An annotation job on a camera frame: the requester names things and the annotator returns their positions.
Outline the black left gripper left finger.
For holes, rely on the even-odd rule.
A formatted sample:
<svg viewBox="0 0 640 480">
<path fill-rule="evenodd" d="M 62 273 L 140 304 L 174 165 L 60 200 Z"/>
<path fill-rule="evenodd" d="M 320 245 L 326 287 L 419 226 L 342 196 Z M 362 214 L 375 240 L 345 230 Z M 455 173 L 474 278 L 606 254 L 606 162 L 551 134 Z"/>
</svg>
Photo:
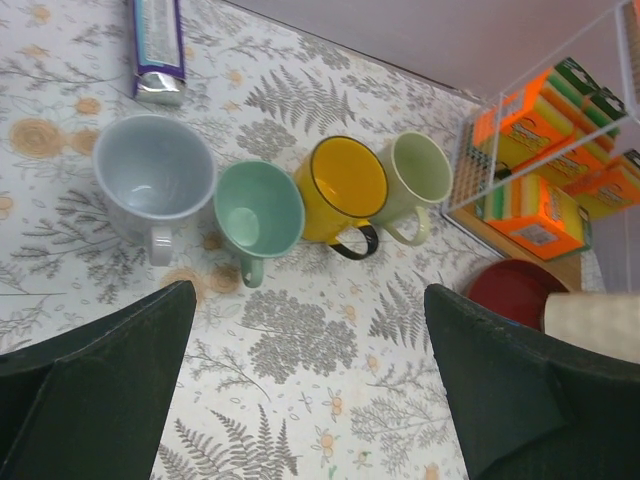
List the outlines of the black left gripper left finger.
<svg viewBox="0 0 640 480">
<path fill-rule="evenodd" d="M 2 355 L 2 478 L 149 478 L 195 310 L 177 281 Z"/>
</svg>

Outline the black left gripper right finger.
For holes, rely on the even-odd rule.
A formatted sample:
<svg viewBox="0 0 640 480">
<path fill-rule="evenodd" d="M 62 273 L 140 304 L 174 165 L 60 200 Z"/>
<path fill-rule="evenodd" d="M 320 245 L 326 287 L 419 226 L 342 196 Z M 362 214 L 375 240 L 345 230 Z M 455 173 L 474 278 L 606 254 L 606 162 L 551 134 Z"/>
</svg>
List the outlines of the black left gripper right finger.
<svg viewBox="0 0 640 480">
<path fill-rule="evenodd" d="M 636 479 L 639 367 L 508 320 L 440 284 L 434 357 L 472 479 Z"/>
</svg>

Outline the beige ribbed mug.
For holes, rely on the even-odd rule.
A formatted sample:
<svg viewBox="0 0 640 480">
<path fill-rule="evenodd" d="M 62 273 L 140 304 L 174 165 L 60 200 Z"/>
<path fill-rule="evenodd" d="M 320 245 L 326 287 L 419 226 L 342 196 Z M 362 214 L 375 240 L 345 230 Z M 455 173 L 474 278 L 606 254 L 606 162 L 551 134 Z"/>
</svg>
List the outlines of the beige ribbed mug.
<svg viewBox="0 0 640 480">
<path fill-rule="evenodd" d="M 542 314 L 545 334 L 615 359 L 639 363 L 639 295 L 554 293 Z"/>
</svg>

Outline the white footed cup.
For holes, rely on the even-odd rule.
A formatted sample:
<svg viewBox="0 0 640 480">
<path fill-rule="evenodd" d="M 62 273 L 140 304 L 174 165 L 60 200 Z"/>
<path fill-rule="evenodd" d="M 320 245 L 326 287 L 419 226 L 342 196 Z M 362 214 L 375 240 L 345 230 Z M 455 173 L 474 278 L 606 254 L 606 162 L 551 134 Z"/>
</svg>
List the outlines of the white footed cup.
<svg viewBox="0 0 640 480">
<path fill-rule="evenodd" d="M 92 164 L 114 231 L 143 246 L 151 265 L 169 265 L 174 233 L 207 205 L 217 182 L 201 135 L 165 116 L 129 116 L 99 133 Z"/>
</svg>

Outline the teal mug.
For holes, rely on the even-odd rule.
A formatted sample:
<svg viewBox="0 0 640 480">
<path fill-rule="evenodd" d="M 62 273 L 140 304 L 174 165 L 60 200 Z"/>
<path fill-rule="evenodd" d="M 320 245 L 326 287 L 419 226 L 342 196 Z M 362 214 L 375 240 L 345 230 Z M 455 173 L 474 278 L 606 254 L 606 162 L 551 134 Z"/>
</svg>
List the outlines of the teal mug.
<svg viewBox="0 0 640 480">
<path fill-rule="evenodd" d="M 289 254 L 305 225 L 305 207 L 292 177 L 262 160 L 226 168 L 218 180 L 213 208 L 225 245 L 238 257 L 248 288 L 262 284 L 264 262 Z"/>
</svg>

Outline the light green mug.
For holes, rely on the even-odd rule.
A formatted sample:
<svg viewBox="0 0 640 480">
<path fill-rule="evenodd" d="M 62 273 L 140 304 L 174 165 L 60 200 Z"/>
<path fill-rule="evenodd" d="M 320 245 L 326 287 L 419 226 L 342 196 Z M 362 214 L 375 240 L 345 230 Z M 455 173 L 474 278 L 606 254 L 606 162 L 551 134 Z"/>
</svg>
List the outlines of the light green mug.
<svg viewBox="0 0 640 480">
<path fill-rule="evenodd" d="M 430 233 L 428 209 L 451 194 L 453 172 L 443 150 L 430 137 L 407 131 L 399 134 L 379 153 L 388 180 L 384 207 L 371 218 L 396 241 L 407 246 L 423 244 Z M 395 227 L 397 221 L 414 215 L 416 233 L 407 238 Z"/>
</svg>

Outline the yellow enamel mug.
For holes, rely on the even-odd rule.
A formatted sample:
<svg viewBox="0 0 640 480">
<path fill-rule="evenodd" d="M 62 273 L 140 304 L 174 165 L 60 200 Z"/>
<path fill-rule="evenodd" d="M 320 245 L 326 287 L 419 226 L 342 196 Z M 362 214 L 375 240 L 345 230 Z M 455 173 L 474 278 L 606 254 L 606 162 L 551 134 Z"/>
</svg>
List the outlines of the yellow enamel mug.
<svg viewBox="0 0 640 480">
<path fill-rule="evenodd" d="M 347 136 L 321 140 L 294 173 L 305 207 L 302 238 L 324 243 L 350 260 L 364 260 L 379 247 L 371 219 L 385 206 L 389 185 L 378 156 Z M 364 237 L 366 251 L 356 252 L 339 240 L 354 228 Z"/>
</svg>

